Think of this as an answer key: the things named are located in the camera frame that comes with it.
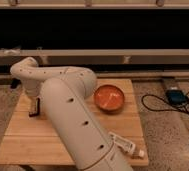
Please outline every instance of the bowl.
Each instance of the bowl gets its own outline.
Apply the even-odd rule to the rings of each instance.
[[[106,84],[94,92],[94,102],[105,112],[116,112],[122,109],[125,96],[117,86]]]

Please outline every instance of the black wall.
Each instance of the black wall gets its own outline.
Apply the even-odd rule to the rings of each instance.
[[[0,48],[188,49],[189,10],[0,10]]]

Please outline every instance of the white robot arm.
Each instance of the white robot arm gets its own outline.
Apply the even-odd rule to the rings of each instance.
[[[39,68],[33,58],[26,58],[12,66],[11,74],[21,80],[29,97],[40,95],[47,117],[79,170],[132,171],[84,101],[96,87],[91,70]]]

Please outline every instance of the wooden tabletop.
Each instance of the wooden tabletop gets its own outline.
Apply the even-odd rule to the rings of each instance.
[[[145,151],[144,159],[132,159],[126,156],[129,163],[132,166],[148,165],[149,160],[131,80],[98,79],[98,87],[104,84],[113,84],[124,92],[125,105],[122,112],[106,115],[95,106],[93,96],[86,99],[86,103],[103,127],[135,142]],[[28,116],[30,102],[22,93],[0,145],[0,164],[74,165],[45,114],[41,112],[40,116],[33,118]]]

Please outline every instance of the floor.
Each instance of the floor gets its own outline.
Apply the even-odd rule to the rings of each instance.
[[[21,86],[10,89],[4,80],[0,80],[0,141],[7,127],[12,111],[20,95]],[[189,80],[179,82],[186,92]],[[147,144],[150,164],[147,167],[134,167],[135,171],[189,171],[189,117],[177,112],[151,112],[141,104],[141,97],[153,93],[164,97],[160,81],[133,82],[144,136]],[[163,109],[166,106],[155,99],[147,104]],[[76,171],[75,167],[33,166],[37,171]],[[0,165],[0,171],[22,171],[19,166]]]

